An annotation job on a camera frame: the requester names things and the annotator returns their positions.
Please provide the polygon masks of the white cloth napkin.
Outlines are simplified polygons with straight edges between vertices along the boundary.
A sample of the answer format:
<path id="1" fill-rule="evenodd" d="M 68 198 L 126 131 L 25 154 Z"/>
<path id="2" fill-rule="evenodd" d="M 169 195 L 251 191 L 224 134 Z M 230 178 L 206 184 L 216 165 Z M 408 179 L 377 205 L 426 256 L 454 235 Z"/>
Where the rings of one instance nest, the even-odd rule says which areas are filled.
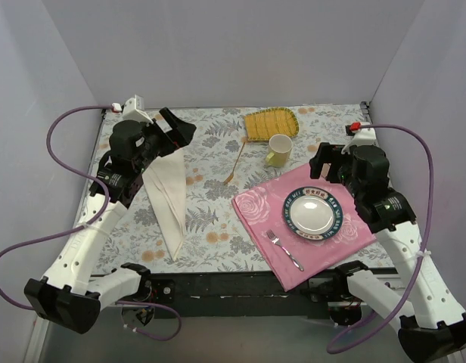
<path id="1" fill-rule="evenodd" d="M 158 157 L 142 174 L 144 188 L 173 261 L 185 241 L 186 174 L 183 150 Z"/>

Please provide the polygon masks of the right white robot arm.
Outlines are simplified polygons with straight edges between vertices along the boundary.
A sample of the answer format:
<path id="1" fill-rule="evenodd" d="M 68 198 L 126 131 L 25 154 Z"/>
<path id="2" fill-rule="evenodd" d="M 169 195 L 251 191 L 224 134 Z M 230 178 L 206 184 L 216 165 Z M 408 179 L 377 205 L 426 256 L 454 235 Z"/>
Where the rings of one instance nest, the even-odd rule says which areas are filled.
<path id="1" fill-rule="evenodd" d="M 355 209 L 391 258 L 405 286 L 402 295 L 355 261 L 335 269 L 334 294 L 341 300 L 364 301 L 397 333 L 413 362 L 430 362 L 466 348 L 466 311 L 436 269 L 416 216 L 407 199 L 390 187 L 386 154 L 374 145 L 321 143 L 309 161 L 310 177 L 329 165 L 327 181 L 351 194 Z"/>

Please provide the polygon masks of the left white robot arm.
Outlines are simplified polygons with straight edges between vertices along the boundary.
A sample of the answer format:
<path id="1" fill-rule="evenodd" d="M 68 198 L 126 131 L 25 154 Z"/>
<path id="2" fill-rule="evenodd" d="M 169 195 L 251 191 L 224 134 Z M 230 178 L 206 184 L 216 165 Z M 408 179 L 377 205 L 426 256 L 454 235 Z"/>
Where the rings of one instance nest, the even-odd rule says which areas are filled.
<path id="1" fill-rule="evenodd" d="M 168 108 L 160 115 L 169 125 L 163 131 L 155 119 L 124 116 L 109 137 L 109 151 L 100 159 L 85 209 L 58 258 L 40 280 L 30 279 L 26 298 L 37 315 L 79 334 L 91 329 L 104 308 L 122 298 L 137 303 L 152 292 L 150 271 L 125 263 L 92 281 L 100 252 L 143 185 L 142 175 L 155 160 L 188 146 L 196 131 Z"/>

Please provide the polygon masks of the gold fork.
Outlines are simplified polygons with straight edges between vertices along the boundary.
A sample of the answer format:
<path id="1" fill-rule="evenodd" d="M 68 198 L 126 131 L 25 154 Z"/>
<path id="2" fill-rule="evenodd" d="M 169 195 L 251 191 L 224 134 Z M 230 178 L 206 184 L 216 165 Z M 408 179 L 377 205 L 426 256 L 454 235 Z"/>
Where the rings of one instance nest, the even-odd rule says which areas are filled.
<path id="1" fill-rule="evenodd" d="M 236 169 L 236 167 L 237 167 L 237 164 L 238 164 L 239 159 L 241 158 L 241 155 L 242 155 L 242 153 L 243 153 L 243 150 L 244 150 L 244 147 L 245 147 L 246 143 L 247 143 L 247 140 L 245 140 L 245 141 L 243 142 L 243 144 L 242 144 L 242 146 L 241 146 L 241 149 L 240 149 L 240 151 L 239 151 L 239 153 L 238 153 L 238 156 L 237 156 L 237 158 L 236 158 L 236 160 L 235 160 L 235 163 L 234 163 L 234 165 L 233 165 L 233 167 L 232 167 L 231 173 L 230 173 L 229 176 L 225 179 L 225 181 L 223 182 L 223 185 L 227 185 L 227 184 L 234 178 L 234 176 L 235 176 L 235 169 Z"/>

